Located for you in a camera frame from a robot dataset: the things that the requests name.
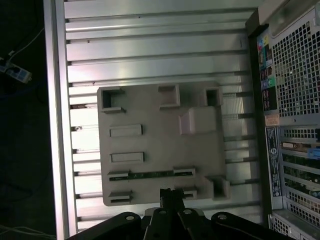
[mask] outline blue connector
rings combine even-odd
[[[309,159],[320,160],[320,148],[309,148],[307,154]]]

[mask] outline ventilation grille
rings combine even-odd
[[[273,47],[280,117],[320,112],[320,32],[302,25]]]
[[[301,209],[300,207],[292,204],[292,203],[287,203],[288,210],[293,212],[294,214],[297,214],[299,217],[303,218],[304,220],[308,221],[309,223],[320,227],[320,219],[311,213]]]
[[[281,137],[283,138],[299,138],[299,139],[315,139],[317,133],[315,128],[282,128]]]
[[[271,222],[271,229],[277,233],[289,236],[289,226],[276,217],[274,218],[274,221]]]
[[[304,197],[298,193],[292,192],[290,190],[286,191],[286,197],[288,199],[295,201],[296,203],[320,214],[320,203],[317,203],[315,201],[307,199],[306,197]]]

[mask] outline screw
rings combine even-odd
[[[131,220],[135,219],[135,217],[134,216],[127,216],[125,219],[127,219],[128,221],[131,221]]]
[[[190,209],[186,209],[186,210],[183,211],[183,213],[184,213],[184,214],[191,214],[192,211],[191,211]]]
[[[226,219],[227,219],[227,216],[224,215],[224,214],[220,214],[220,215],[218,216],[218,219],[220,219],[220,220],[226,220]]]

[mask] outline sticker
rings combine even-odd
[[[279,174],[279,156],[276,128],[266,127],[265,136],[268,151],[268,163],[270,168],[270,187],[273,197],[279,197],[282,195],[282,192]]]
[[[258,45],[258,52],[260,52],[262,50],[262,48],[264,47],[264,43],[261,40],[261,41],[258,41],[257,45]]]
[[[279,114],[271,114],[264,116],[265,126],[279,126]]]
[[[263,38],[263,46],[265,47],[267,45],[269,45],[269,37],[268,37],[268,35],[264,36],[264,38]]]

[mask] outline label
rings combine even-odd
[[[279,118],[280,118],[279,114],[271,114],[271,115],[264,116],[265,126],[266,127],[279,126]]]
[[[272,189],[273,197],[279,197],[282,195],[282,192],[279,174],[279,156],[276,128],[266,127],[265,136],[268,151],[268,163],[270,168],[270,187]]]

